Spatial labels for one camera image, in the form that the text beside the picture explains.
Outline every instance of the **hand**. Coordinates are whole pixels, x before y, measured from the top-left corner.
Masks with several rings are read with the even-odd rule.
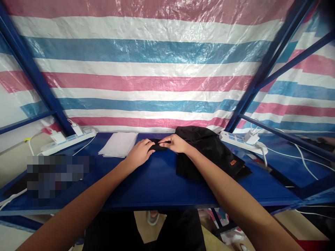
[[[160,146],[167,147],[172,151],[178,153],[187,153],[191,148],[193,148],[190,144],[188,144],[185,140],[180,138],[177,134],[167,136],[161,141],[159,141],[159,143]]]
[[[151,142],[148,139],[142,139],[133,147],[133,149],[131,149],[124,161],[132,168],[138,168],[149,159],[152,153],[155,152],[155,150],[150,150],[148,152],[149,148],[154,144],[154,142]]]

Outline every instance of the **charging adapter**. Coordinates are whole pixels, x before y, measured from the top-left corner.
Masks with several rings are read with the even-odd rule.
[[[74,130],[74,132],[76,133],[77,136],[83,135],[83,131],[81,130],[80,126],[77,125],[76,123],[71,124],[72,129]]]
[[[63,143],[66,141],[66,138],[62,132],[55,132],[50,135],[50,137],[55,141],[57,144]]]
[[[250,145],[255,144],[259,140],[258,133],[250,130],[245,136],[244,136],[244,142]]]

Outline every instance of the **person's left hand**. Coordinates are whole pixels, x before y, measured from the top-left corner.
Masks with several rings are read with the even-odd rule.
[[[154,142],[148,139],[142,139],[133,147],[124,161],[132,168],[138,168],[149,159],[152,153],[155,152],[155,150],[150,150],[148,152],[149,148],[154,144]]]

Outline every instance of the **striped tarp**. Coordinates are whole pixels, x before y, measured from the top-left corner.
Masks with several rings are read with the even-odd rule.
[[[222,130],[291,1],[5,0],[65,113],[99,131]],[[39,97],[6,65],[0,81],[28,117]]]
[[[319,4],[288,44],[274,71],[335,29],[332,11],[327,1]],[[291,132],[335,132],[334,78],[335,41],[262,88],[246,115]],[[236,132],[248,130],[250,123],[241,121]]]

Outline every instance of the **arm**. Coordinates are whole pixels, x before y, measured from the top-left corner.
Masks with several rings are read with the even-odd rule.
[[[148,150],[154,144],[148,139],[138,142],[125,160],[59,211],[17,250],[69,250],[113,190],[149,159],[154,150]]]
[[[248,236],[256,250],[299,250],[301,247],[234,179],[177,135],[160,146],[185,153],[206,180],[223,210]]]

